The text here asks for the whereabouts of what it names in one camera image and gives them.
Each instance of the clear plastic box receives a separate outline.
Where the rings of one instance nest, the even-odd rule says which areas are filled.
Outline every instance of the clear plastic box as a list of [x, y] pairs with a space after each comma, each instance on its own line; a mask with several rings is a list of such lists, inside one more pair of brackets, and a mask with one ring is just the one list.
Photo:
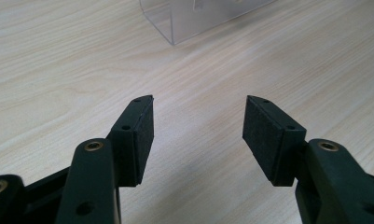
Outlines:
[[140, 0], [146, 18], [176, 45], [274, 0]]

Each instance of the transparent acrylic container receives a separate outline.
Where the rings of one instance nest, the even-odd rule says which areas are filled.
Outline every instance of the transparent acrylic container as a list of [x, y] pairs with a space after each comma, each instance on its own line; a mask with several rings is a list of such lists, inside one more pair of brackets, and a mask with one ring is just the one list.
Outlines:
[[140, 0], [146, 18], [172, 45], [274, 0]]

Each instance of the table surface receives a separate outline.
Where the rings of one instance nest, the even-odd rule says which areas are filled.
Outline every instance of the table surface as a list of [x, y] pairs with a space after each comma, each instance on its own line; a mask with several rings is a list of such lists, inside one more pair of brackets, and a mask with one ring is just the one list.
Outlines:
[[0, 175], [28, 185], [155, 97], [124, 223], [300, 223], [242, 140], [247, 95], [346, 146], [374, 175], [374, 0], [279, 0], [171, 46], [137, 0], [0, 0]]

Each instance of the wooden table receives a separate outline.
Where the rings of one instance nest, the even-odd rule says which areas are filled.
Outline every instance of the wooden table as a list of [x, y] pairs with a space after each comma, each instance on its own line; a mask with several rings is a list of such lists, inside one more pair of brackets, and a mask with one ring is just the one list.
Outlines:
[[137, 0], [0, 0], [0, 175], [28, 185], [155, 97], [124, 223], [300, 223], [242, 140], [248, 94], [346, 146], [374, 175], [374, 0], [279, 0], [175, 47]]

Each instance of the light wood grain surface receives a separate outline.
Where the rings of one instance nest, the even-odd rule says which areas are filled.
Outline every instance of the light wood grain surface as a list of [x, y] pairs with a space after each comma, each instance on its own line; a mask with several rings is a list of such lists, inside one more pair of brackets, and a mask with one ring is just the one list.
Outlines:
[[61, 170], [146, 94], [155, 140], [124, 223], [301, 223], [242, 140], [245, 97], [374, 175], [374, 0], [278, 0], [175, 47], [137, 0], [0, 0], [0, 175]]

